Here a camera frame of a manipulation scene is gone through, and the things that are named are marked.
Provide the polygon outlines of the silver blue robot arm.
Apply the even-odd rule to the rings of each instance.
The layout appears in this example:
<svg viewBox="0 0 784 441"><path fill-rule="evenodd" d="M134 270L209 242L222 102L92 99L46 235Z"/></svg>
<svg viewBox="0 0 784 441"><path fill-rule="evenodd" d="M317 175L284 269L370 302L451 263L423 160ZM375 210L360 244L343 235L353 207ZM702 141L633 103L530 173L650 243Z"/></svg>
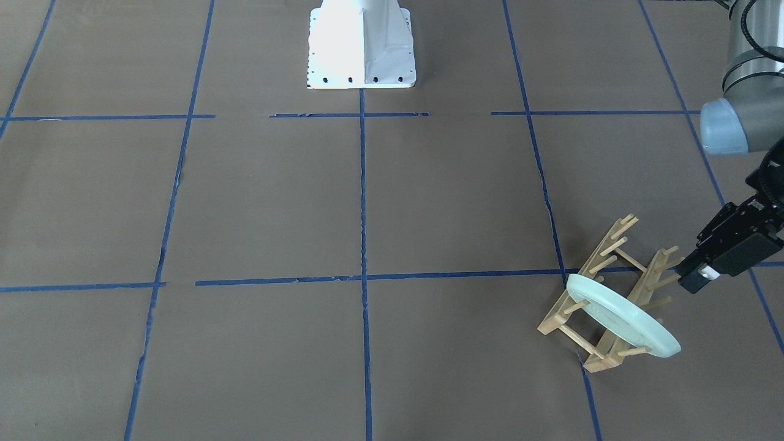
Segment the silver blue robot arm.
<svg viewBox="0 0 784 441"><path fill-rule="evenodd" d="M727 203L678 263L678 283L697 293L723 274L737 276L782 249L783 5L733 1L722 98L703 105L703 150L713 156L764 153L745 182L754 194Z"/></svg>

